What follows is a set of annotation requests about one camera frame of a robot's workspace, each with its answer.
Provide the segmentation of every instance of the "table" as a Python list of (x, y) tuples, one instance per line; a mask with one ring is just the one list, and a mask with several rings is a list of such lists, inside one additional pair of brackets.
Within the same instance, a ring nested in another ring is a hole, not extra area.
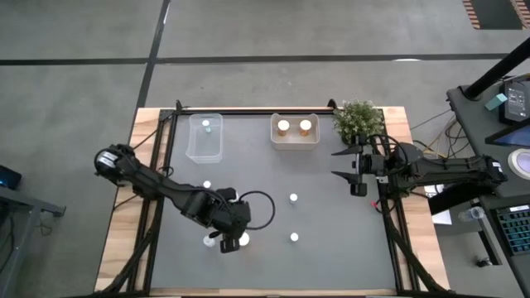
[[(208, 110), (233, 110), (234, 108), (187, 108), (188, 112), (204, 112)], [(294, 109), (294, 108), (253, 108), (253, 110), (271, 110), (271, 109)], [(299, 109), (305, 110), (322, 110), (323, 108), (307, 108), (301, 107)], [(407, 116), (403, 107), (388, 107), (381, 108), (384, 112), (386, 120), (387, 133), (400, 142), (412, 142), (409, 126), (407, 123)], [(137, 112), (134, 128), (130, 144), (138, 144), (144, 137), (149, 135), (156, 129), (159, 123), (160, 114), (164, 113), (160, 108), (141, 108)], [(157, 164), (161, 166), (166, 157), (166, 144), (168, 142), (167, 136), (169, 128), (165, 127), (164, 133), (161, 135), (161, 146)], [(141, 147), (137, 149), (137, 158), (148, 163), (151, 160), (153, 146), (155, 145), (154, 137), (150, 138)], [(128, 189), (121, 189), (118, 192), (116, 204), (129, 198), (132, 191)], [(140, 211), (143, 203), (140, 199), (134, 199), (131, 202), (120, 207), (113, 213), (109, 225), (107, 241), (105, 244), (102, 262), (99, 268), (99, 274), (96, 282), (95, 290), (102, 290), (112, 279), (119, 273), (125, 262), (130, 257), (134, 243), (137, 236), (137, 226), (140, 218)], [(436, 239), (436, 232), (431, 221), (431, 212), (428, 203), (424, 198), (418, 196), (411, 196), (402, 202), (403, 211), (407, 219), (407, 230), (409, 233), (410, 242), (413, 251), (422, 262), (423, 266), (435, 278), (435, 280), (445, 288), (449, 288), (446, 277), (445, 267), (441, 258), (440, 249)], [(393, 214), (394, 222), (398, 224), (397, 216)], [(147, 222), (153, 216), (151, 208)], [(146, 271), (147, 255), (144, 253), (139, 266), (137, 276), (137, 288), (142, 287), (143, 277)], [(412, 283), (408, 275), (408, 266), (403, 255), (398, 252), (397, 259), (399, 261), (400, 273), (403, 279), (404, 289), (411, 289)], [(344, 290), (255, 290), (255, 289), (157, 289), (152, 288), (151, 295), (164, 296), (193, 296), (193, 295), (391, 295), (395, 289), (372, 289), (367, 291), (344, 291)]]
[(508, 181), (494, 190), (494, 195), (484, 195), (479, 200), (486, 210), (495, 237), (499, 240), (500, 247), (512, 268), (515, 279), (523, 290), (523, 294), (529, 297), (530, 254), (511, 256), (510, 250), (504, 242), (503, 230), (492, 213), (495, 209), (530, 203), (529, 182), (515, 175), (508, 166), (508, 155), (517, 148), (489, 145), (484, 142), (486, 137), (507, 127), (507, 125), (499, 122), (496, 110), (490, 112), (484, 107), (498, 93), (499, 85), (496, 84), (486, 89), (479, 101), (466, 99), (460, 88), (449, 90), (447, 96), (451, 108), (455, 111), (456, 119), (464, 129), (475, 154), (491, 156), (499, 161), (508, 177)]

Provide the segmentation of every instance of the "gray floor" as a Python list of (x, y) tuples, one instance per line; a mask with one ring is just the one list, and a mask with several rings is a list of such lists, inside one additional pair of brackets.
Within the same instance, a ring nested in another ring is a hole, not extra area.
[[(160, 7), (161, 0), (0, 0), (0, 60), (147, 57)], [(174, 0), (159, 56), (495, 53), (527, 37), (474, 30), (460, 0)], [(159, 65), (147, 106), (370, 99), (405, 106), (414, 125), (447, 109), (448, 88), (472, 82), (495, 62)], [(524, 64), (518, 72), (528, 70)], [(19, 296), (93, 289), (115, 189), (93, 175), (91, 162), (98, 149), (127, 141), (143, 71), (0, 67), (0, 164), (24, 175), (22, 191), (68, 206), (51, 236), (36, 232)], [(412, 134), (428, 142), (449, 117)], [(454, 290), (520, 296), (506, 266), (473, 267), (470, 258), (484, 255), (476, 235), (442, 236), (440, 244)]]

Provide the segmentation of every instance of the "green plant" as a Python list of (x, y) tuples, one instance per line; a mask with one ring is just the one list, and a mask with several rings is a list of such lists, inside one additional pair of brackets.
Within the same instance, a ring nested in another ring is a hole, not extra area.
[(369, 136), (383, 131), (383, 115), (372, 102), (344, 102), (343, 109), (336, 109), (333, 114), (335, 129), (346, 143), (351, 143), (355, 135)]

